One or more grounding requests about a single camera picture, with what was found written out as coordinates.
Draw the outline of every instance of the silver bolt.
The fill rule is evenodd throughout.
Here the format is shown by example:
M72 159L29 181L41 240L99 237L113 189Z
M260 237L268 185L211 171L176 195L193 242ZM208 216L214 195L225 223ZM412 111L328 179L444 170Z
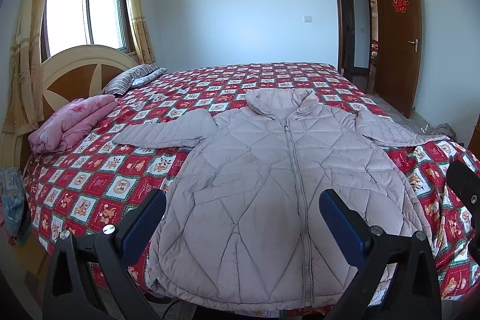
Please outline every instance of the silver bolt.
M60 239L64 240L70 236L70 231L68 229L65 229L65 231L60 232Z
M380 226L371 226L370 232L372 232L375 236L383 235L383 229Z
M421 240L421 241L427 240L427 235L424 234L424 233L421 232L421 231L417 231L417 233L415 234L415 236L417 236L417 239L418 239L418 240Z
M104 226L103 229L102 229L102 232L105 235L111 235L114 231L115 231L115 226L113 226L112 224Z

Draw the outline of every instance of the window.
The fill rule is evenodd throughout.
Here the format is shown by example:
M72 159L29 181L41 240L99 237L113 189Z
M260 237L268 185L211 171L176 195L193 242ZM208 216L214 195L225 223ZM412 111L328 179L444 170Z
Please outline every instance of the window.
M44 60L85 44L132 48L125 0L46 0L43 19Z

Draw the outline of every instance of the headboard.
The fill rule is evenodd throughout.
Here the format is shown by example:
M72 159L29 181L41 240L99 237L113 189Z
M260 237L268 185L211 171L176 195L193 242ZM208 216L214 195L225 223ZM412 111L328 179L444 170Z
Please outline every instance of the headboard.
M47 120L75 98L98 94L115 76L138 63L103 45L81 45L57 53L42 64L43 112ZM0 166L23 169L31 155L28 135L2 133Z

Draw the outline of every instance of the pink blanket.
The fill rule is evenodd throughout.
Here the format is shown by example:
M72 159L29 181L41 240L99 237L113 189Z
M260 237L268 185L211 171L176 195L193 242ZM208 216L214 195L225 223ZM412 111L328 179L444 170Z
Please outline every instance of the pink blanket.
M75 99L57 110L28 136L33 153L62 152L73 147L118 105L113 95Z

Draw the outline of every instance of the yellow curtain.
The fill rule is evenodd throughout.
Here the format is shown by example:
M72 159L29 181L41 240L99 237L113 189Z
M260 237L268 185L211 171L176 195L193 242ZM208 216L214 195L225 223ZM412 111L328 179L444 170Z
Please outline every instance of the yellow curtain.
M10 90L3 131L21 136L43 121L40 32L45 0L22 0L10 47Z
M143 15L142 2L140 0L127 0L127 9L130 19L133 43L140 64L152 64L155 62L152 40L148 32L145 15Z

